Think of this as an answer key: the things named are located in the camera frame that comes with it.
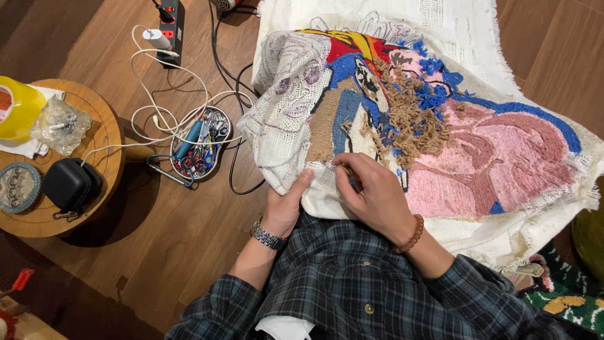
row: silver watch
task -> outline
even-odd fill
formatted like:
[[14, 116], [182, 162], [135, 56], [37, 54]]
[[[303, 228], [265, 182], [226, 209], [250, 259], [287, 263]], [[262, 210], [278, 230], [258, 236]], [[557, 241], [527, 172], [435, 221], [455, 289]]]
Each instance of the silver watch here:
[[249, 236], [274, 250], [280, 250], [285, 247], [285, 244], [288, 242], [287, 239], [269, 234], [269, 232], [262, 228], [260, 222], [262, 222], [262, 217], [254, 223], [252, 229], [249, 231]]

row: hand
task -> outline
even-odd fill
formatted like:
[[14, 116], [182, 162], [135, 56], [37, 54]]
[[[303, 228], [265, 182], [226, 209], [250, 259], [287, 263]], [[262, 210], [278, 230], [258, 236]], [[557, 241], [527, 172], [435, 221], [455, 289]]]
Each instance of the hand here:
[[300, 216], [300, 199], [314, 176], [313, 169], [305, 169], [284, 196], [273, 188], [268, 189], [268, 203], [260, 223], [264, 230], [282, 238], [287, 238], [292, 233]]
[[396, 175], [365, 154], [343, 153], [332, 162], [353, 171], [358, 194], [344, 169], [336, 168], [336, 187], [350, 212], [393, 244], [407, 243], [415, 231], [416, 219]]

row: white charging adapter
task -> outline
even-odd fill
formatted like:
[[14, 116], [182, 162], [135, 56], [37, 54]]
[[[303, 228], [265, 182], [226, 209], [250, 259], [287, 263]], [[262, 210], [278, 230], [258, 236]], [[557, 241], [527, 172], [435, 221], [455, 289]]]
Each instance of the white charging adapter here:
[[160, 30], [145, 30], [143, 32], [143, 38], [159, 50], [170, 48], [170, 41]]

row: green rug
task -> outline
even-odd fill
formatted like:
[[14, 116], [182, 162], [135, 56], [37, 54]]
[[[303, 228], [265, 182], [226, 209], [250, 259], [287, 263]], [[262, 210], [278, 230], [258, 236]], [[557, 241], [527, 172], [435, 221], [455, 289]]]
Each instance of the green rug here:
[[533, 285], [520, 290], [518, 297], [604, 336], [604, 289], [592, 276], [566, 263], [549, 242], [530, 258], [544, 268]]

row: person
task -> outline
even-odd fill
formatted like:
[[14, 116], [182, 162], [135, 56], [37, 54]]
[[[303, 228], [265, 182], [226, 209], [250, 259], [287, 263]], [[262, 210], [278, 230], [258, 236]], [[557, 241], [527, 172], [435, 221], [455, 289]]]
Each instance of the person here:
[[288, 239], [282, 253], [252, 237], [166, 339], [570, 338], [572, 326], [516, 298], [507, 278], [419, 235], [388, 169], [365, 154], [332, 163], [352, 170], [335, 169], [336, 187], [360, 221], [300, 213], [311, 169], [285, 196], [269, 189], [256, 229]]

